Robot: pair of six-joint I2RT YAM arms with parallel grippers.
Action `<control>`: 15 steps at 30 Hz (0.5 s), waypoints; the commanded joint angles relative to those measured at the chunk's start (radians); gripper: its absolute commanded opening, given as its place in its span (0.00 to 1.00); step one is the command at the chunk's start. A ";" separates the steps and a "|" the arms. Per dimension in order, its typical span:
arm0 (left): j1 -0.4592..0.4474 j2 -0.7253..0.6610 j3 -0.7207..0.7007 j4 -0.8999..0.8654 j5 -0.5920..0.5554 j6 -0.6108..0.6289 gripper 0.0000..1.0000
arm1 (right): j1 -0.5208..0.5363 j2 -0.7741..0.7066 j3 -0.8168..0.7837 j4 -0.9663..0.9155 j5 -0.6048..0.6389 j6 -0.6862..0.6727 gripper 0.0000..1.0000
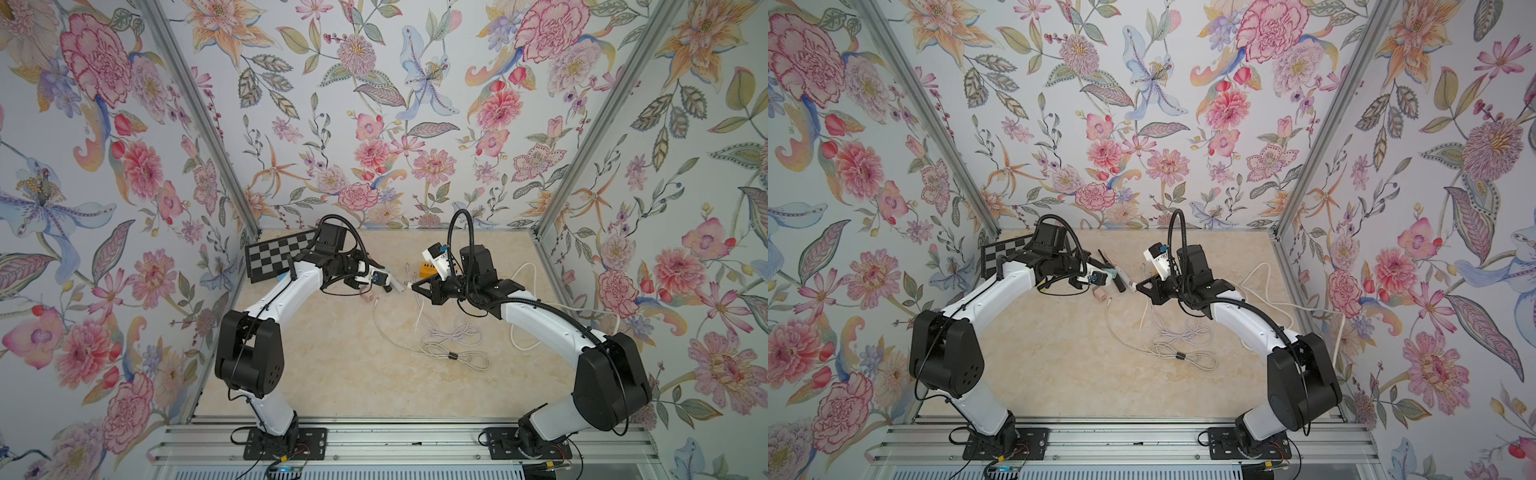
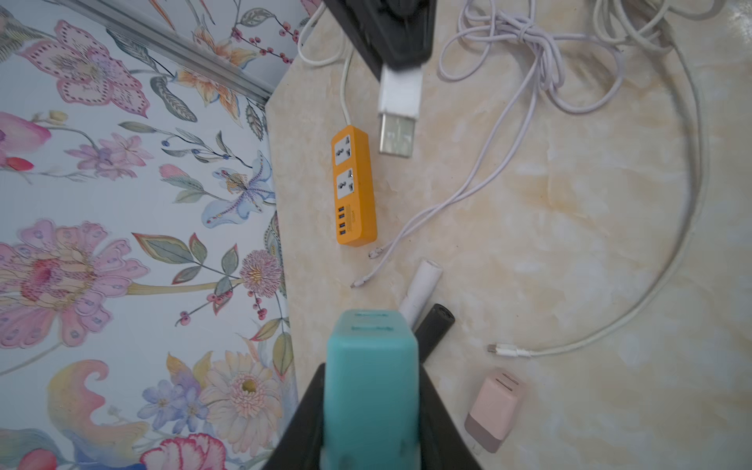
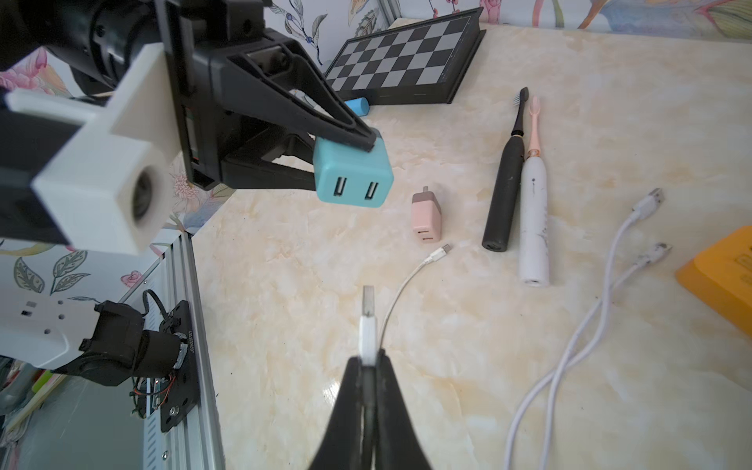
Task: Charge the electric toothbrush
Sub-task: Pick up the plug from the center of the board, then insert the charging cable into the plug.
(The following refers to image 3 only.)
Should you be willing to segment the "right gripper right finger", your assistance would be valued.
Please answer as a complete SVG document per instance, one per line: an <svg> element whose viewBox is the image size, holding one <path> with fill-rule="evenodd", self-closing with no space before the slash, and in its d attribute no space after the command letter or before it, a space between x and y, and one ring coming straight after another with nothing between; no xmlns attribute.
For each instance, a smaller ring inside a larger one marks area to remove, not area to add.
<svg viewBox="0 0 752 470"><path fill-rule="evenodd" d="M393 364L384 350L376 362L376 469L432 467L413 429Z"/></svg>

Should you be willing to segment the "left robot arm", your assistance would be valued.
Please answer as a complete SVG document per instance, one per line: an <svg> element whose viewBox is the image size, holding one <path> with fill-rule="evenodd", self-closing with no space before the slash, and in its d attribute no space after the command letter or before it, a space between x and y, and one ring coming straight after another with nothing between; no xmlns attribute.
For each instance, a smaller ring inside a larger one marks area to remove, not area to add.
<svg viewBox="0 0 752 470"><path fill-rule="evenodd" d="M387 163L378 131L265 1L5 1L1 64L48 50L102 100L1 87L1 235L72 246L51 293L90 251L137 255L172 206L170 165L202 189L323 195L334 166Z"/></svg>

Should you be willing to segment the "teal USB charger block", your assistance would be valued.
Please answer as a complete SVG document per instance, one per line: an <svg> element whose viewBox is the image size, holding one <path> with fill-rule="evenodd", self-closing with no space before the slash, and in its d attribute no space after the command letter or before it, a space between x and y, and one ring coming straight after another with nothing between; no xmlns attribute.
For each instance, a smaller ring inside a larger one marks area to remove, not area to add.
<svg viewBox="0 0 752 470"><path fill-rule="evenodd" d="M394 183L386 145L378 131L370 151L317 138L313 168L316 195L325 203L379 208Z"/></svg>

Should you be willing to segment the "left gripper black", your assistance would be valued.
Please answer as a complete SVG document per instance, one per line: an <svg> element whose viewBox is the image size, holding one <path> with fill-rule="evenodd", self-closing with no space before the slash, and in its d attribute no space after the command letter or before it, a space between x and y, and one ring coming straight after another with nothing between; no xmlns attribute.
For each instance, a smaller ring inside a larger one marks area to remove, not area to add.
<svg viewBox="0 0 752 470"><path fill-rule="evenodd" d="M301 131L369 151L376 133L305 53L262 45L267 1L159 1L186 176L210 190L315 191L312 172L276 164Z"/></svg>

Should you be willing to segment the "black electric toothbrush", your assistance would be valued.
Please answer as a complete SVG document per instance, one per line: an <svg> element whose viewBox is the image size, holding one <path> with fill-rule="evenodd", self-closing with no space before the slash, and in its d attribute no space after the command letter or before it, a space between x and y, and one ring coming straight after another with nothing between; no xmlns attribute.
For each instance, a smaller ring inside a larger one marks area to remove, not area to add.
<svg viewBox="0 0 752 470"><path fill-rule="evenodd" d="M517 95L518 110L514 127L501 153L482 240L485 249L496 253L505 252L509 244L524 165L524 112L528 98L529 89L524 87Z"/></svg>

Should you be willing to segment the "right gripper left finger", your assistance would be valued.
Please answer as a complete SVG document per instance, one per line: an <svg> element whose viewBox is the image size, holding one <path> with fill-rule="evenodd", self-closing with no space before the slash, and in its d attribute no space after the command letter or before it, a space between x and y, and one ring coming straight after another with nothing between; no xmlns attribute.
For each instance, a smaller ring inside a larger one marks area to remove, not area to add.
<svg viewBox="0 0 752 470"><path fill-rule="evenodd" d="M328 425L309 469L362 468L362 364L349 358Z"/></svg>

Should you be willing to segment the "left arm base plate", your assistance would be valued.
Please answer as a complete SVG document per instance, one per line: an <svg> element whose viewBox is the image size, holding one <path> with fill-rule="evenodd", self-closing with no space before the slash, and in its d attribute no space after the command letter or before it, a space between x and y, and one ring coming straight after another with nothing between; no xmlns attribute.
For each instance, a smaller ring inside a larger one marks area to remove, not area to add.
<svg viewBox="0 0 752 470"><path fill-rule="evenodd" d="M198 360L188 301L180 301L158 330L143 332L131 397L141 414L158 414L164 433L181 424L199 403Z"/></svg>

